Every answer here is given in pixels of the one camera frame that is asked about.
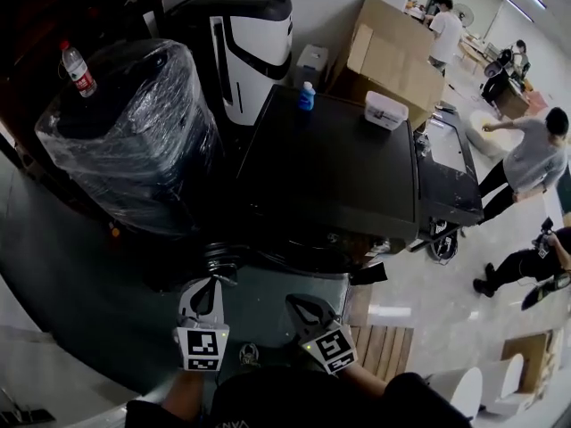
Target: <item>wooden crate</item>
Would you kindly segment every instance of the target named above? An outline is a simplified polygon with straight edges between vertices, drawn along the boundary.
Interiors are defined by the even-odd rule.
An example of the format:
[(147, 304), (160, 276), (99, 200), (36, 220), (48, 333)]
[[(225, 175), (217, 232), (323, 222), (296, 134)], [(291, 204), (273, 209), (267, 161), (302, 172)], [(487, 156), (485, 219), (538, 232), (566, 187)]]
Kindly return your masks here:
[(386, 382), (405, 372), (409, 361), (413, 328), (395, 326), (352, 326), (359, 363)]

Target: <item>white plastic container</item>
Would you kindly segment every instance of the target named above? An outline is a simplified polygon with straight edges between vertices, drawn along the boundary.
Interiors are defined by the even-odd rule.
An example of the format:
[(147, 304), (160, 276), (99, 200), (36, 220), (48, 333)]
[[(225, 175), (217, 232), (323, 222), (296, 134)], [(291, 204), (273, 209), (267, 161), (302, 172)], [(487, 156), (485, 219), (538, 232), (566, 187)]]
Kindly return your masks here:
[(326, 47), (306, 45), (295, 65), (294, 87), (303, 88), (305, 81), (311, 82), (316, 90), (325, 82), (329, 51)]
[(365, 119), (387, 130), (395, 130), (409, 118), (409, 107), (369, 90), (365, 97)]

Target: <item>water bottle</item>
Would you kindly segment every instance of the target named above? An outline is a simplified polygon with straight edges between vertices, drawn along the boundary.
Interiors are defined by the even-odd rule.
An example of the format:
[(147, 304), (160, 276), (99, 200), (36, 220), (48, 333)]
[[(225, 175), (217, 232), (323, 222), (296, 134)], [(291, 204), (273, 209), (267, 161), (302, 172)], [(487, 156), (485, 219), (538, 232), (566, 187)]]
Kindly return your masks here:
[(298, 106), (300, 110), (311, 111), (315, 103), (315, 90), (311, 82), (305, 81), (303, 83), (302, 93), (300, 94), (300, 101)]
[(68, 40), (63, 40), (60, 43), (62, 50), (63, 66), (70, 75), (71, 80), (75, 83), (82, 97), (87, 98), (95, 93), (97, 84), (94, 81), (91, 73), (87, 69), (87, 65), (81, 57), (79, 51), (70, 46)]

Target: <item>gray t-shirt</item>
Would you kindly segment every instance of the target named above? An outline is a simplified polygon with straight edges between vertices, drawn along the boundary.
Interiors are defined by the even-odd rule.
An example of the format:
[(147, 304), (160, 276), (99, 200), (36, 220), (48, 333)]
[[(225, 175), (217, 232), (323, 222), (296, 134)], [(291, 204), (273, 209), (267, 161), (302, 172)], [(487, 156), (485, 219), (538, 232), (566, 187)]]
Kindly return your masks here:
[(524, 140), (503, 160), (509, 186), (516, 193), (527, 192), (539, 184), (549, 189), (567, 168), (567, 145), (549, 142), (549, 131), (541, 119), (523, 117), (514, 120), (523, 130)]

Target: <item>cardboard box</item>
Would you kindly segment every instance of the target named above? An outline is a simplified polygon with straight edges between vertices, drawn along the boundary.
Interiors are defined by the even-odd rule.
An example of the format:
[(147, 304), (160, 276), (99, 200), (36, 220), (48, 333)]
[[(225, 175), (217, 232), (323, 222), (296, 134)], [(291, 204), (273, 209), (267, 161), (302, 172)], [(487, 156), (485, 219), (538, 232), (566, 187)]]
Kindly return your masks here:
[(541, 379), (542, 371), (547, 365), (548, 348), (552, 331), (534, 334), (523, 338), (510, 339), (504, 342), (501, 359), (510, 359), (518, 353), (524, 356), (524, 371), (519, 383), (520, 393), (536, 393)]
[(364, 103), (374, 90), (407, 105), (417, 128), (443, 94), (444, 78), (427, 61), (433, 42), (430, 30), (411, 17), (381, 0), (365, 0), (327, 92)]

